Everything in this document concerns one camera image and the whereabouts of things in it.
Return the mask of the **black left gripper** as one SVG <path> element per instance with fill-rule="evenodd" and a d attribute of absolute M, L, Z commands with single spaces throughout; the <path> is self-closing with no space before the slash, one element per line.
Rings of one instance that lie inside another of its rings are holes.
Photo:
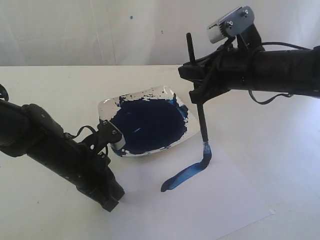
<path fill-rule="evenodd" d="M 90 197 L 111 212 L 125 195 L 109 168 L 111 162 L 108 151 L 98 146 L 98 132 L 75 142 L 75 135 L 64 133 L 64 143 L 68 146 L 68 156 L 63 160 L 65 177 L 84 195 Z"/>

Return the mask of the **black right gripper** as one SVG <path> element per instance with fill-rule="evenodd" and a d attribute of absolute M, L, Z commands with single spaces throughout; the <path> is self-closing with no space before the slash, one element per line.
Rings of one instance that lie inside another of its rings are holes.
<path fill-rule="evenodd" d="M 204 104 L 230 90 L 256 91 L 258 83 L 255 57 L 258 49 L 244 50 L 234 48 L 230 43 L 221 45 L 213 53 L 186 62 L 178 68 L 180 78 L 193 82 L 189 92 L 193 104 Z M 200 84 L 209 74 L 209 86 Z"/>

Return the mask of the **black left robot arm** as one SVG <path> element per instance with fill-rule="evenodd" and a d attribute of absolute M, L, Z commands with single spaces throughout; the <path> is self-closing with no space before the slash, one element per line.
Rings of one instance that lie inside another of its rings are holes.
<path fill-rule="evenodd" d="M 73 184 L 78 191 L 111 212 L 125 194 L 109 168 L 108 144 L 119 143 L 121 132 L 109 121 L 81 142 L 40 106 L 0 102 L 0 150 L 10 157 L 27 155 Z"/>

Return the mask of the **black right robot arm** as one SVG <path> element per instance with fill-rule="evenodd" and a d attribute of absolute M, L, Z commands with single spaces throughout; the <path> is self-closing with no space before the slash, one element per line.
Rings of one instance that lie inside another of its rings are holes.
<path fill-rule="evenodd" d="M 262 45 L 244 51 L 232 44 L 223 44 L 213 53 L 196 59 L 188 45 L 189 62 L 178 68 L 182 79 L 193 83 L 189 93 L 197 107 L 203 142 L 201 161 L 183 169 L 166 180 L 161 191 L 173 190 L 203 171 L 210 163 L 204 103 L 231 90 L 274 92 L 277 97 L 320 95 L 320 49 L 291 45 L 289 50 L 266 51 Z M 110 121 L 122 133 L 125 145 L 118 156 L 140 155 L 169 147 L 187 133 L 189 110 L 179 104 L 177 96 L 169 99 L 121 96 L 118 110 Z"/>

